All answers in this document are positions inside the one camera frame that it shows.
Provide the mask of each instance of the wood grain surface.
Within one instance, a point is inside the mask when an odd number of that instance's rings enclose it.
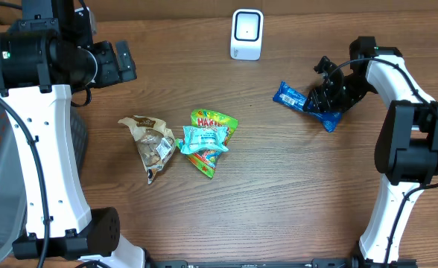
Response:
[[[88,203],[114,206],[123,235],[157,260],[346,257],[378,193],[373,152],[386,109],[379,96],[368,95],[327,133],[272,97],[282,80],[306,93],[317,81],[313,67],[321,56],[341,63],[350,42],[363,35],[398,47],[418,84],[438,100],[438,12],[267,16],[257,62],[230,59],[230,31],[230,19],[98,25],[96,41],[129,42],[138,79],[94,90],[92,104],[79,109],[89,128],[81,171]],[[239,120],[214,179],[176,153],[148,185],[131,134],[118,119],[161,118],[182,137],[196,108]],[[415,205],[400,256],[438,267],[438,189]],[[34,264],[8,258],[0,267]]]

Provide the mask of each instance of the wooden tabletop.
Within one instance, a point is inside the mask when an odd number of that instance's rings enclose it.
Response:
[[[230,31],[231,19],[98,25],[95,41],[129,42],[138,79],[93,90],[93,102],[78,110],[89,128],[80,176],[89,205],[115,207],[123,235],[157,260],[347,257],[378,193],[373,153],[386,109],[369,94],[327,133],[316,119],[272,97],[282,80],[306,93],[317,81],[313,67],[320,58],[344,62],[350,42],[361,35],[399,48],[409,72],[438,100],[438,12],[266,16],[257,62],[230,59]],[[75,100],[83,98],[79,93]],[[176,153],[148,185],[131,134],[118,119],[161,118],[182,137],[197,108],[239,120],[214,179]],[[438,189],[415,205],[400,256],[438,267]],[[1,266],[35,263],[8,258]]]

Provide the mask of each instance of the white label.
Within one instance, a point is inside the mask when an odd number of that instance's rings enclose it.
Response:
[[[164,160],[165,157],[171,152],[171,149],[173,147],[169,144],[169,142],[166,140],[166,138],[161,139],[161,143],[156,148],[156,151],[159,154],[159,157],[161,157],[161,160]]]
[[[296,101],[293,98],[290,98],[288,96],[286,96],[285,94],[280,94],[280,97],[282,98],[282,100],[288,104],[290,104],[291,106],[293,106]]]

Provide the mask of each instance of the teal plastic package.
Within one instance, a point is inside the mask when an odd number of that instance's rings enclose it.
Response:
[[[182,127],[184,140],[180,141],[181,153],[192,154],[200,150],[216,150],[227,152],[224,145],[227,138],[227,127]]]

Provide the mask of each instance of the gray plastic bin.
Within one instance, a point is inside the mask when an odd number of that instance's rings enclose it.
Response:
[[[78,170],[87,146],[86,126],[71,109],[72,139]],[[16,140],[6,112],[0,107],[0,262],[12,250],[12,242],[25,231],[26,198]]]

